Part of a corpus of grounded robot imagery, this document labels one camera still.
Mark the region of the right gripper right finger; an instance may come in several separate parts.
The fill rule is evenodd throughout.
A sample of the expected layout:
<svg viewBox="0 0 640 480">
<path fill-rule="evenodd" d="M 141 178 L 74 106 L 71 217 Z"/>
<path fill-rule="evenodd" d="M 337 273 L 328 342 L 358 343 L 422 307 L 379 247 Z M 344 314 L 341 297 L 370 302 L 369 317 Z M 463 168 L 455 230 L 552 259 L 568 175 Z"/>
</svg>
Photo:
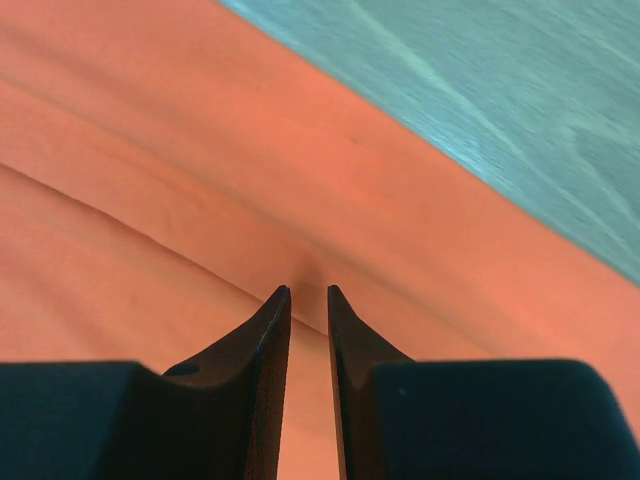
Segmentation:
<svg viewBox="0 0 640 480">
<path fill-rule="evenodd" d="M 382 479 L 375 369 L 413 360 L 368 326 L 339 286 L 328 287 L 327 303 L 339 475 L 342 479 Z"/>
</svg>

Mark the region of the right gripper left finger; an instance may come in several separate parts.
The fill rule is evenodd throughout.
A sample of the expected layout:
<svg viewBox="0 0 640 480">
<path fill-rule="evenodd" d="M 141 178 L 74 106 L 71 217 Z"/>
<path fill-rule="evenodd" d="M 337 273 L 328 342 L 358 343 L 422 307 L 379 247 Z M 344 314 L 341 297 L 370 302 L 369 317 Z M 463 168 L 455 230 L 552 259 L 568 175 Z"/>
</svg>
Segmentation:
<svg viewBox="0 0 640 480">
<path fill-rule="evenodd" d="M 291 292 L 281 285 L 247 321 L 165 372 L 180 388 L 171 453 L 181 470 L 276 478 L 290 337 Z"/>
</svg>

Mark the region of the orange t shirt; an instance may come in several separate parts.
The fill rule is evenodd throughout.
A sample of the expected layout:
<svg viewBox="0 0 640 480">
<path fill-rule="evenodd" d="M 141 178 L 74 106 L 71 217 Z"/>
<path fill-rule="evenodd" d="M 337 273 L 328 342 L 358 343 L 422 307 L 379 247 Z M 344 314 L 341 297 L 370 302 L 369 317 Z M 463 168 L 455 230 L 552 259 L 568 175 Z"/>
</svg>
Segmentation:
<svg viewBox="0 0 640 480">
<path fill-rule="evenodd" d="M 291 288 L 278 475 L 339 475 L 329 285 L 418 360 L 572 358 L 639 290 L 210 1 L 1 5 L 1 356 L 165 370 Z"/>
</svg>

